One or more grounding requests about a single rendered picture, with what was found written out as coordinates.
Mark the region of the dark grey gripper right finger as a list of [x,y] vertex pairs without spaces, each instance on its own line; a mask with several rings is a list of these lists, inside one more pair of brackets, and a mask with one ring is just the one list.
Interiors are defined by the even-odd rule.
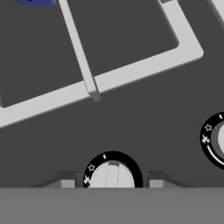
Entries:
[[191,185],[172,178],[166,171],[147,171],[145,173],[145,185],[149,188],[192,188]]

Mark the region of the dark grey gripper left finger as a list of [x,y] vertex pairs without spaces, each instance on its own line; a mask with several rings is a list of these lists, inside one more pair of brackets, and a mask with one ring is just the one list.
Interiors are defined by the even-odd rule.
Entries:
[[75,182],[78,177],[79,173],[77,171],[69,171],[69,170],[62,170],[57,171],[56,174],[39,184],[36,184],[34,188],[41,188],[41,187],[64,187],[64,186],[70,186],[75,187]]

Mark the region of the dark grey stove hob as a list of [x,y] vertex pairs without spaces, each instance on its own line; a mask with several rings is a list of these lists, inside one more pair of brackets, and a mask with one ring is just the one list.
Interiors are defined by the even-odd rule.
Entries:
[[67,0],[98,85],[147,58],[163,66],[178,47],[171,21],[197,38],[200,59],[150,69],[142,79],[81,99],[81,70],[57,5],[0,0],[0,186],[31,187],[56,173],[83,173],[106,151],[142,173],[165,172],[193,187],[223,187],[224,170],[201,149],[204,122],[224,112],[224,24],[211,0]]

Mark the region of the light grey burner grate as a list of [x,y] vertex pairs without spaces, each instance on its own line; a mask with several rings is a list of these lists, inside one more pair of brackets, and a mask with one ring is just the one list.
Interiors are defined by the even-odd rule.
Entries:
[[157,0],[157,3],[178,41],[178,46],[148,59],[93,76],[90,73],[90,67],[81,46],[81,40],[68,1],[59,0],[59,6],[72,40],[83,80],[17,103],[8,108],[0,106],[0,129],[87,98],[91,98],[97,102],[101,99],[101,94],[109,90],[140,81],[151,75],[159,74],[200,59],[204,54],[203,49],[192,27],[189,25],[178,0],[169,0],[167,2]]
[[220,17],[224,20],[224,0],[211,0],[211,2]]

